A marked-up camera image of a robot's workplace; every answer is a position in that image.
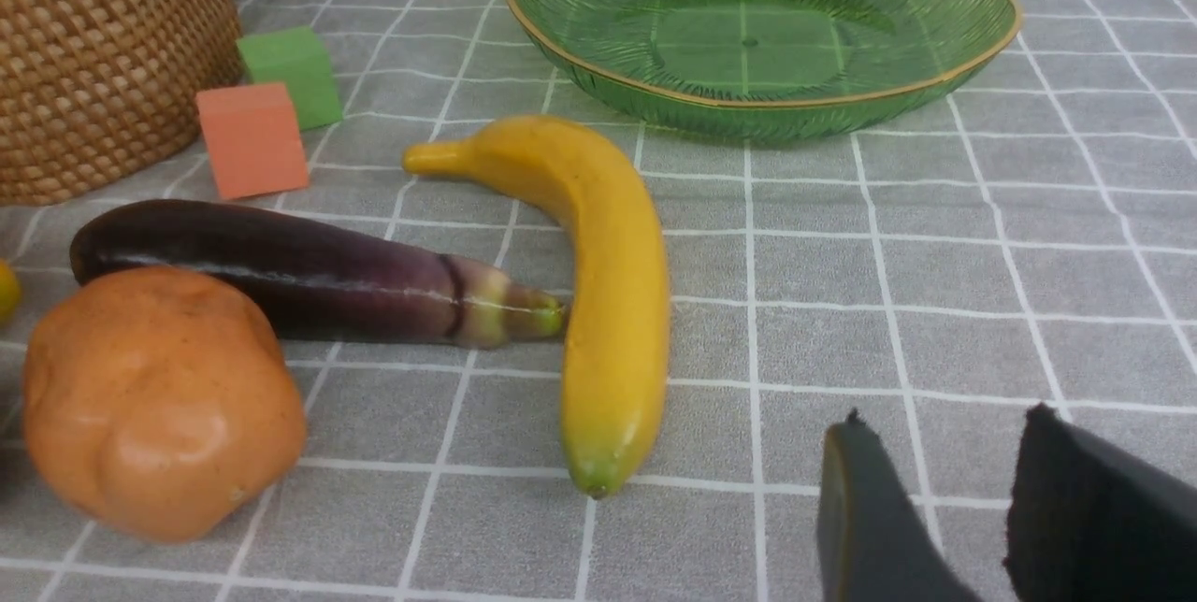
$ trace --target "yellow banana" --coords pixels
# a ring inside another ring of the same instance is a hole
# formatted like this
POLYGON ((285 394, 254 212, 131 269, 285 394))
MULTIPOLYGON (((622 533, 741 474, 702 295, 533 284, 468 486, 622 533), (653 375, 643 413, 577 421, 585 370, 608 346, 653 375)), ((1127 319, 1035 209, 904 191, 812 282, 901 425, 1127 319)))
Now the yellow banana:
POLYGON ((539 207, 573 241, 561 444, 585 494, 618 492, 661 428, 669 272, 652 199, 602 134, 555 116, 500 117, 473 136, 408 147, 412 175, 466 177, 539 207))

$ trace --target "green block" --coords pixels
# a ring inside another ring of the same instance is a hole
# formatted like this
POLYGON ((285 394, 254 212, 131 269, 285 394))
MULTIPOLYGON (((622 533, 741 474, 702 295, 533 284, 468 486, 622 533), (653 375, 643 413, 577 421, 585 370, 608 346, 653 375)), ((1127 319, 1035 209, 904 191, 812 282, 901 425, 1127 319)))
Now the green block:
POLYGON ((333 61, 311 28, 243 36, 237 49, 253 84, 286 84, 300 130, 329 126, 345 117, 333 61))

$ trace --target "table surface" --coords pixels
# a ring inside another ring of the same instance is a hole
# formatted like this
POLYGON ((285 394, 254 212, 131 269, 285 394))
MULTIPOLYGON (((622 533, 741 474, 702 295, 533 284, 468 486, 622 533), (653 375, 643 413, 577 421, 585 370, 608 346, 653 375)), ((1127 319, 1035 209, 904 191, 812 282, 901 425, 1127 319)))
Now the table surface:
POLYGON ((254 205, 572 285, 564 232, 411 142, 541 111, 633 156, 676 296, 655 456, 594 504, 558 443, 557 345, 288 343, 305 456, 207 539, 147 547, 48 493, 19 442, 24 339, 75 288, 66 245, 120 202, 213 200, 200 145, 49 209, 0 209, 28 299, 0 335, 6 602, 821 600, 821 434, 861 409, 946 559, 1014 596, 1003 521, 1028 407, 1197 481, 1197 0, 1022 0, 1025 31, 948 99, 804 151, 645 128, 564 81, 503 0, 237 0, 312 24, 347 114, 312 186, 254 205))

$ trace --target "gold rim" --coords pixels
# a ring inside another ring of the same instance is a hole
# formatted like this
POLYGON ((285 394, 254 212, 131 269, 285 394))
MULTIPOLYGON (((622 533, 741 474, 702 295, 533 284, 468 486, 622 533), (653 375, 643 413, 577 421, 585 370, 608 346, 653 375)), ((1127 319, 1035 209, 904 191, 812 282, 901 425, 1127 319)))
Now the gold rim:
POLYGON ((542 31, 540 31, 539 28, 536 28, 534 23, 531 23, 530 19, 528 19, 528 17, 524 14, 524 11, 519 8, 519 2, 517 2, 516 0, 506 0, 506 2, 508 2, 508 8, 510 8, 511 13, 516 17, 516 22, 519 24, 521 28, 524 28, 525 32, 529 32, 529 35, 534 36, 537 43, 543 44, 546 48, 551 49, 551 51, 554 55, 557 55, 558 57, 563 57, 563 60, 571 62, 571 65, 581 66, 581 68, 590 71, 590 73, 598 74, 604 79, 610 79, 610 81, 614 81, 616 84, 622 84, 624 86, 628 87, 637 87, 637 90, 654 93, 657 96, 666 96, 666 98, 675 101, 685 101, 686 103, 692 103, 692 104, 701 104, 703 107, 718 107, 718 108, 730 108, 730 109, 795 109, 804 107, 827 107, 827 104, 853 104, 858 103, 858 101, 875 101, 875 99, 887 98, 887 96, 901 96, 906 93, 918 92, 924 90, 924 87, 931 87, 940 84, 953 81, 953 79, 956 79, 962 73, 966 73, 966 71, 971 71, 976 68, 976 66, 992 60, 992 57, 1002 53, 1002 49, 1005 49, 1005 47, 1010 44, 1010 41, 1014 41, 1014 36, 1017 36, 1019 31, 1022 28, 1022 6, 1020 5, 1019 0, 1007 0, 1007 2, 1009 2, 1009 5, 1013 6, 1014 8, 1014 24, 1010 24, 1009 31, 1005 32, 1005 36, 1002 36, 1002 38, 997 41, 997 43, 992 44, 990 49, 988 49, 983 54, 977 55, 976 57, 972 57, 972 60, 970 60, 968 62, 954 66, 952 69, 944 71, 943 73, 937 74, 931 79, 923 79, 923 81, 916 84, 907 84, 901 87, 889 87, 889 90, 886 91, 876 91, 873 93, 863 93, 858 96, 838 96, 838 98, 822 98, 822 99, 757 101, 754 103, 753 101, 710 99, 710 98, 704 98, 704 96, 692 96, 689 93, 670 91, 667 90, 667 87, 652 86, 642 81, 637 81, 637 79, 628 79, 627 77, 620 77, 620 74, 615 74, 612 71, 603 69, 602 66, 591 65, 591 62, 588 62, 582 57, 578 57, 572 53, 566 51, 564 48, 559 47, 559 44, 554 44, 551 39, 548 39, 547 36, 545 36, 542 31))

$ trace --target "orange block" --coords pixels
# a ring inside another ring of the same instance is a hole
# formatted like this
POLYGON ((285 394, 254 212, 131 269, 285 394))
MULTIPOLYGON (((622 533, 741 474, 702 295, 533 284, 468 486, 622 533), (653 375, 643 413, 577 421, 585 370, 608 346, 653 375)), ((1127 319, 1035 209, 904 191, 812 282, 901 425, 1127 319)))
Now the orange block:
POLYGON ((286 84, 201 91, 195 104, 221 200, 309 186, 308 156, 286 84))

